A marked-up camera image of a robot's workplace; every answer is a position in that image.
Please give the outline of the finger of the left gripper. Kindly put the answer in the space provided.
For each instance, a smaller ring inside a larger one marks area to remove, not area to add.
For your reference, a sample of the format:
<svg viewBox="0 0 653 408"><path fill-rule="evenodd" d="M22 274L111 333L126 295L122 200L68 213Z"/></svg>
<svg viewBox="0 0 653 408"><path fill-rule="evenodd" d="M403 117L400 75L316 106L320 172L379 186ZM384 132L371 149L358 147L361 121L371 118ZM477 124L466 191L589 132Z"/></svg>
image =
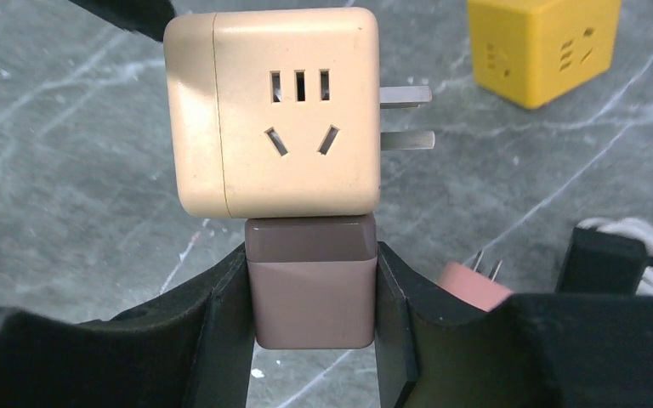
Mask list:
<svg viewBox="0 0 653 408"><path fill-rule="evenodd" d="M162 43L168 23L176 16L169 0L71 0L71 3L119 29L137 32Z"/></svg>

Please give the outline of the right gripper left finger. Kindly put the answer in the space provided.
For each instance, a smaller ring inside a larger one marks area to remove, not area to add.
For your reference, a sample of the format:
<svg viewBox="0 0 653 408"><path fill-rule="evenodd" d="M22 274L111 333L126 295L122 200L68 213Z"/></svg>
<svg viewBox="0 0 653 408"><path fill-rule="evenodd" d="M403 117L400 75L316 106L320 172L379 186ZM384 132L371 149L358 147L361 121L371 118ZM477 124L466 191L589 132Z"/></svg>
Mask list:
<svg viewBox="0 0 653 408"><path fill-rule="evenodd" d="M253 345L239 246L110 320L0 307L0 407L243 407Z"/></svg>

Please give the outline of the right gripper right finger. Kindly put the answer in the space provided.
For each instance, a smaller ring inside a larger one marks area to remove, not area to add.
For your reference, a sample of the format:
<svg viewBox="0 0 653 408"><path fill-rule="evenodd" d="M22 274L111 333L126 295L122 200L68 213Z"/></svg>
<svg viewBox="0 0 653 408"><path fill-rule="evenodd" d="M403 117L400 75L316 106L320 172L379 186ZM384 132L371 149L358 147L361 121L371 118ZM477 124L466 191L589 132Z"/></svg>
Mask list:
<svg viewBox="0 0 653 408"><path fill-rule="evenodd" d="M378 246L384 407L653 407L653 297L517 293L489 312Z"/></svg>

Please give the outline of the small pink cube adapter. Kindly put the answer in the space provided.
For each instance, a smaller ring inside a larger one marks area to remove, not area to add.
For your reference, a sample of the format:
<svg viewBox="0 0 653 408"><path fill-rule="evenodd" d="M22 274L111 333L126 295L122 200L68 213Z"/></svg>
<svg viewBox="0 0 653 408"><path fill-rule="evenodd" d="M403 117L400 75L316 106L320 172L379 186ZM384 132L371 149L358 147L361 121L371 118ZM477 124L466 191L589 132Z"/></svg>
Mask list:
<svg viewBox="0 0 653 408"><path fill-rule="evenodd" d="M373 214L245 225L256 339L264 349L363 349L374 338Z"/></svg>

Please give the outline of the beige wooden cube socket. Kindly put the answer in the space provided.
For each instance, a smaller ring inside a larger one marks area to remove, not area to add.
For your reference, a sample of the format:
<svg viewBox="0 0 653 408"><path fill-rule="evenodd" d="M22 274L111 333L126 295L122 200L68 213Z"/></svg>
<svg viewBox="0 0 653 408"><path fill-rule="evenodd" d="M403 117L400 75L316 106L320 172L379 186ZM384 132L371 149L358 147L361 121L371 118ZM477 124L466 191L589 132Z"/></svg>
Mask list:
<svg viewBox="0 0 653 408"><path fill-rule="evenodd" d="M185 14L163 49L178 196L193 216L370 213L382 151L434 147L431 131L381 129L382 109L432 94L381 86L368 9Z"/></svg>

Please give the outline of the black adapter with cable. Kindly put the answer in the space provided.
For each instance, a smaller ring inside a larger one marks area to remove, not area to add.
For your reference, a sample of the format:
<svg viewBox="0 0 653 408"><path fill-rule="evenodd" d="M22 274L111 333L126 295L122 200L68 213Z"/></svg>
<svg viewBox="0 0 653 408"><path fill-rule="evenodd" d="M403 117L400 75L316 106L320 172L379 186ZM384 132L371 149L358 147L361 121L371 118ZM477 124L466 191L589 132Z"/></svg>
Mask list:
<svg viewBox="0 0 653 408"><path fill-rule="evenodd" d="M653 255L642 240L576 227L555 291L653 296Z"/></svg>

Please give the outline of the yellow cube socket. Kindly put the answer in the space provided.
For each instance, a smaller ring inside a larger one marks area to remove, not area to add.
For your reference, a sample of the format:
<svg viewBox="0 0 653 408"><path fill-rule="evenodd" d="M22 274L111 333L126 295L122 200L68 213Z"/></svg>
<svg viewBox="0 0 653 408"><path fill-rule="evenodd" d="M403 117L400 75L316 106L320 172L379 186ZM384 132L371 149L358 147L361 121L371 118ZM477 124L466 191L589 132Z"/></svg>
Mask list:
<svg viewBox="0 0 653 408"><path fill-rule="evenodd" d="M610 68L620 0L471 0L475 82L539 108Z"/></svg>

